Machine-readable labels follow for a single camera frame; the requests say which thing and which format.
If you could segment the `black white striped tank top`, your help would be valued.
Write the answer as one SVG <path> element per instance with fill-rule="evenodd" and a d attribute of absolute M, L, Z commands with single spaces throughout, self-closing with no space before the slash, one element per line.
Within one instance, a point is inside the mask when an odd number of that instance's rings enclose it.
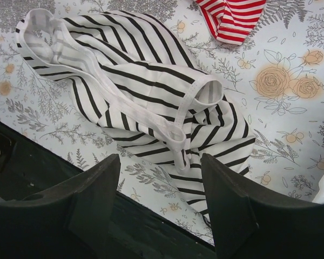
<path fill-rule="evenodd" d="M 42 77 L 70 86 L 78 112 L 125 151 L 168 172 L 210 222 L 201 172 L 209 154 L 248 172 L 255 136 L 216 76 L 151 15 L 126 11 L 56 18 L 30 10 L 18 50 Z"/>

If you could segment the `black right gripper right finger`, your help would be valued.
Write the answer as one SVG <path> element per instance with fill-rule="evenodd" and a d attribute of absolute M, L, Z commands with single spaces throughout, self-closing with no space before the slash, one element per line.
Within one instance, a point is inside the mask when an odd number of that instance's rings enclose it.
<path fill-rule="evenodd" d="M 270 190 L 209 154 L 201 172 L 218 258 L 324 258 L 324 204 Z"/>

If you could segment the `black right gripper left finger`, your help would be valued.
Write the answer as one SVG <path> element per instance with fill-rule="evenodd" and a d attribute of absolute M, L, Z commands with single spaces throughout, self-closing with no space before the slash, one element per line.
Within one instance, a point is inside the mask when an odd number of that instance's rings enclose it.
<path fill-rule="evenodd" d="M 120 175 L 112 154 L 23 200 L 0 203 L 0 258 L 105 258 Z"/>

